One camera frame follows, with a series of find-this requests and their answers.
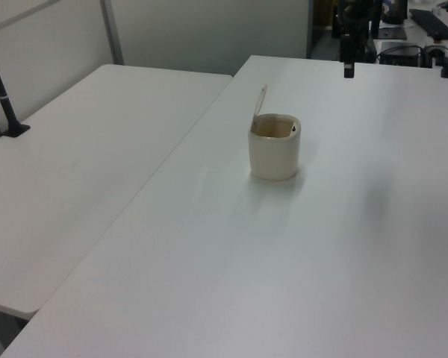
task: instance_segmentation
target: wall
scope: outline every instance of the wall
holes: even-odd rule
[[[109,1],[127,65],[234,75],[251,54],[307,54],[309,0]]]
[[[112,62],[98,0],[61,0],[0,30],[0,74],[19,121]]]

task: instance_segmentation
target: white table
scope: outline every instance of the white table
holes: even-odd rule
[[[3,358],[448,358],[448,80],[356,66],[251,57]],[[302,123],[280,183],[264,83]]]
[[[0,310],[29,319],[229,76],[103,66],[0,139]]]

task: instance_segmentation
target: desk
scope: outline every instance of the desk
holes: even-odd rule
[[[356,66],[251,57],[3,358],[448,358],[448,80]],[[280,183],[264,83],[302,123]]]
[[[103,66],[0,138],[0,310],[29,319],[230,81]]]
[[[435,4],[408,4],[408,9],[419,9],[419,10],[428,10],[431,11],[433,7],[436,6]],[[438,18],[446,25],[448,26],[448,13],[441,9],[441,14],[438,16]],[[446,46],[448,48],[448,40],[441,41],[441,43],[436,44],[434,43],[433,39],[428,36],[425,30],[421,28],[419,25],[417,25],[413,20],[411,20],[411,14],[408,12],[408,20],[406,22],[413,23],[414,26],[410,28],[405,28],[405,32],[407,35],[407,40],[375,40],[375,45],[377,52],[380,52],[380,48],[382,47],[382,43],[384,41],[394,41],[398,43],[416,43],[417,45],[421,47],[425,46],[431,46],[431,45],[441,45]]]

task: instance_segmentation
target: floor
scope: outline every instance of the floor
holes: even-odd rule
[[[335,61],[339,48],[340,39],[332,39],[331,30],[312,31],[311,59]]]

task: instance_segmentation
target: white cup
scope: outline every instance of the white cup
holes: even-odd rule
[[[249,159],[253,175],[286,180],[296,174],[299,161],[300,121],[284,114],[261,114],[267,85],[262,89],[249,128]]]

